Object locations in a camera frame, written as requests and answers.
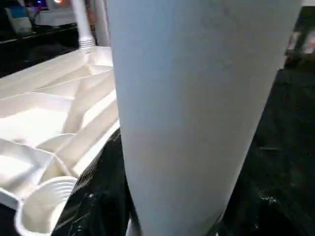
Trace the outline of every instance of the black plastic bag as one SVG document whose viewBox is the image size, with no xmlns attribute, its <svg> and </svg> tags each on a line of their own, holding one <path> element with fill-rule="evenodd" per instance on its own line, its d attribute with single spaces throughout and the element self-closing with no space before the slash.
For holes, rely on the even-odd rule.
<svg viewBox="0 0 315 236">
<path fill-rule="evenodd" d="M 117 130 L 81 174 L 52 236 L 125 236 L 131 209 Z"/>
<path fill-rule="evenodd" d="M 223 222 L 234 236 L 315 235 L 314 75 L 281 70 Z"/>
</svg>

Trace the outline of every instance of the white tube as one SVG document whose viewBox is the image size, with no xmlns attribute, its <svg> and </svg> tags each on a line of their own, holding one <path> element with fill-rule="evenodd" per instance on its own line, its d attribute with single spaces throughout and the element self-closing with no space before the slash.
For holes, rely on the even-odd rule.
<svg viewBox="0 0 315 236">
<path fill-rule="evenodd" d="M 95 40 L 91 34 L 90 24 L 83 0 L 71 0 L 71 3 L 77 20 L 80 48 L 84 49 L 95 46 Z"/>
<path fill-rule="evenodd" d="M 221 219 L 301 2 L 108 0 L 144 236 L 204 236 Z"/>
<path fill-rule="evenodd" d="M 94 0 L 95 32 L 97 38 L 97 45 L 109 47 L 109 27 L 107 17 L 106 0 Z"/>
</svg>

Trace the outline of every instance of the white vertical pole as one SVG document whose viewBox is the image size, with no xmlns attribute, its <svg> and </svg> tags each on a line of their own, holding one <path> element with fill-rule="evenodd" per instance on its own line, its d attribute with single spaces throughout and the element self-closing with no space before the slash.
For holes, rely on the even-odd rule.
<svg viewBox="0 0 315 236">
<path fill-rule="evenodd" d="M 96 16 L 95 31 L 98 46 L 109 47 L 110 37 L 107 18 L 106 0 L 94 0 L 94 12 Z"/>
<path fill-rule="evenodd" d="M 71 3 L 77 20 L 80 48 L 84 49 L 95 46 L 95 40 L 91 34 L 84 0 L 71 0 Z"/>
<path fill-rule="evenodd" d="M 301 2 L 108 0 L 144 236 L 204 236 L 220 220 Z"/>
</svg>

